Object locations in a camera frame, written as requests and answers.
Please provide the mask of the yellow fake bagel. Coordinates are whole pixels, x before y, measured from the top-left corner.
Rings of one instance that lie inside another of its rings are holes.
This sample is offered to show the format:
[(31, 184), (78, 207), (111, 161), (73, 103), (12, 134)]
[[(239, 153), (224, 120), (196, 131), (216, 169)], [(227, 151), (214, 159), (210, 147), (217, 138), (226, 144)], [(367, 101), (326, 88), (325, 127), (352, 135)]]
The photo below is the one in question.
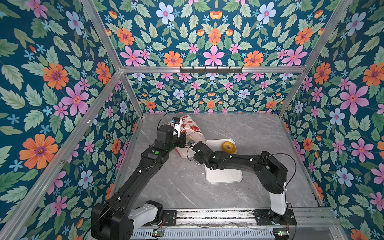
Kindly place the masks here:
[(229, 154), (236, 153), (236, 146), (232, 142), (229, 142), (229, 141), (223, 142), (221, 148), (226, 153), (229, 153)]

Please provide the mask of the red white paper bag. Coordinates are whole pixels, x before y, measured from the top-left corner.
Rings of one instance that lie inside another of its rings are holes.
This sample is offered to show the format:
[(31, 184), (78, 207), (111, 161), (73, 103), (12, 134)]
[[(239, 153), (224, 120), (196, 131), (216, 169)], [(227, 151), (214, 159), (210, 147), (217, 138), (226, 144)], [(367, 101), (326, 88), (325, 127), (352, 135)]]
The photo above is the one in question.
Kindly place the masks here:
[(184, 115), (180, 117), (181, 132), (186, 134), (186, 144), (184, 148), (176, 148), (177, 153), (182, 159), (192, 159), (194, 152), (192, 150), (192, 144), (202, 142), (206, 144), (206, 139), (197, 125), (197, 123), (190, 117), (190, 115)]

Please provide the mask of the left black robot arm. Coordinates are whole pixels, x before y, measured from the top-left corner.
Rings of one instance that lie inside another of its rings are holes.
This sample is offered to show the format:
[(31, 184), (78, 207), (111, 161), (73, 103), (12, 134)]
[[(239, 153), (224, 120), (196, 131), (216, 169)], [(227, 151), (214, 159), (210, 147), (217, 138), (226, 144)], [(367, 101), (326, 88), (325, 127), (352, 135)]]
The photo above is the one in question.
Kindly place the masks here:
[(91, 213), (89, 233), (96, 240), (129, 240), (134, 231), (146, 225), (163, 221), (163, 205), (147, 201), (133, 208), (149, 181), (169, 159), (175, 148), (184, 148), (186, 134), (180, 124), (162, 125), (157, 137), (142, 154), (141, 160), (129, 179), (105, 204), (96, 204)]

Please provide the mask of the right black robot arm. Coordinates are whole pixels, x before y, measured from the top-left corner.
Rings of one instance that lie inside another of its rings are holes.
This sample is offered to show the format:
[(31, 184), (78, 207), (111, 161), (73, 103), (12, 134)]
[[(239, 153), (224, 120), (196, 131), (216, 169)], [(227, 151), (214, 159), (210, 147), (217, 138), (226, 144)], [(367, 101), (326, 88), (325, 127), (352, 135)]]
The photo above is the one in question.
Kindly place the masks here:
[(272, 215), (284, 216), (287, 212), (286, 186), (288, 169), (274, 157), (263, 151), (258, 155), (237, 155), (225, 151), (213, 151), (203, 142), (192, 147), (194, 158), (211, 170), (239, 170), (253, 173), (270, 196)]

